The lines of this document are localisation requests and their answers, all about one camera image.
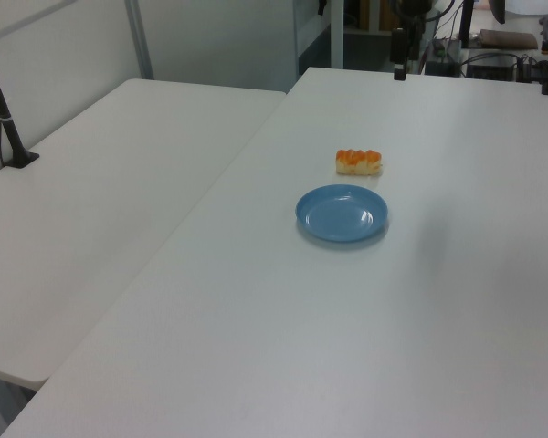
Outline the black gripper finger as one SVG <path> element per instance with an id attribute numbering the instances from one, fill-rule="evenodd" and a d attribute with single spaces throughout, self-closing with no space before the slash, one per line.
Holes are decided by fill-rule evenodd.
<path id="1" fill-rule="evenodd" d="M 392 30 L 390 60 L 394 64 L 394 80 L 406 79 L 407 32 L 403 28 Z"/>
<path id="2" fill-rule="evenodd" d="M 418 61 L 420 43 L 424 35 L 424 22 L 416 20 L 412 22 L 408 28 L 408 55 L 407 61 L 409 66 L 412 66 L 414 61 Z"/>

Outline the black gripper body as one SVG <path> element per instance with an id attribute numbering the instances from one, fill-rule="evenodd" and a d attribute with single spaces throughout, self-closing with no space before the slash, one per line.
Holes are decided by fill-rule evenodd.
<path id="1" fill-rule="evenodd" d="M 398 17 L 402 28 L 424 26 L 427 14 L 433 7 L 432 0 L 391 0 L 390 9 Z"/>

